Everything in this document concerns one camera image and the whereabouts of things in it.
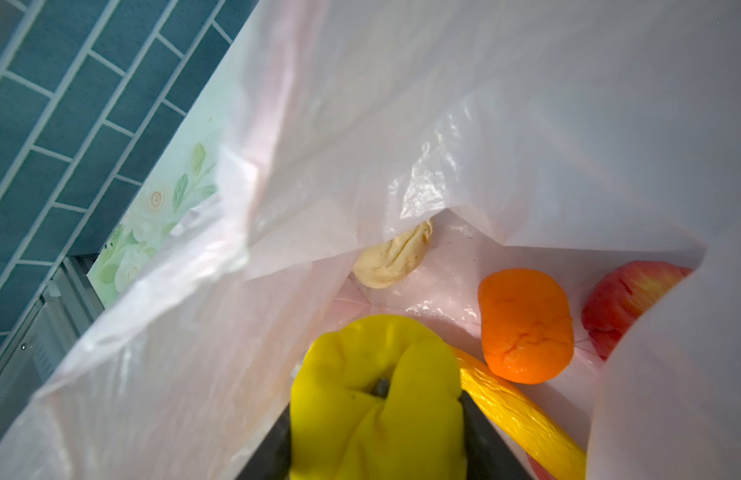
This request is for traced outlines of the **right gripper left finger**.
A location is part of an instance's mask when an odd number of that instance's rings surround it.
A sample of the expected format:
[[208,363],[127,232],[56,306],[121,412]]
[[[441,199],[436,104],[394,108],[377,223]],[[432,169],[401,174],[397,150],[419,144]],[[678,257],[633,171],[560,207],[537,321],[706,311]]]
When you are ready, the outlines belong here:
[[282,413],[236,480],[284,480],[292,463],[290,414]]

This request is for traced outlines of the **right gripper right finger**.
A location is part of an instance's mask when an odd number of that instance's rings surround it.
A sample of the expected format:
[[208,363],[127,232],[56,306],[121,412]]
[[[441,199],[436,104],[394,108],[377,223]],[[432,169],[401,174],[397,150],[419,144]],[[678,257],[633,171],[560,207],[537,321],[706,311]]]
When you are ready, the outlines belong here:
[[530,480],[531,476],[465,391],[463,410],[467,480]]

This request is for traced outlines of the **yellow fake lemon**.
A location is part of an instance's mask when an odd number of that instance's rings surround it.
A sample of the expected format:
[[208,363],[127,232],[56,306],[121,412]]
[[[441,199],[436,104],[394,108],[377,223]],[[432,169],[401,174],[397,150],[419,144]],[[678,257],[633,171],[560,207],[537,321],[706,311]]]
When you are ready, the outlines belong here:
[[356,320],[310,346],[292,384],[292,479],[463,479],[460,369],[417,321]]

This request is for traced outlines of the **pink plastic bag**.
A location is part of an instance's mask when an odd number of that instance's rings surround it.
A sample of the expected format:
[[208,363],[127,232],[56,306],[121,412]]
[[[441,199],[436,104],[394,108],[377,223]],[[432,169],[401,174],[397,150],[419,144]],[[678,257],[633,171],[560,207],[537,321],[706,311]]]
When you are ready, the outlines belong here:
[[218,197],[64,358],[0,479],[224,479],[356,251],[449,210],[560,280],[703,250],[590,396],[594,479],[741,479],[741,1],[264,1]]

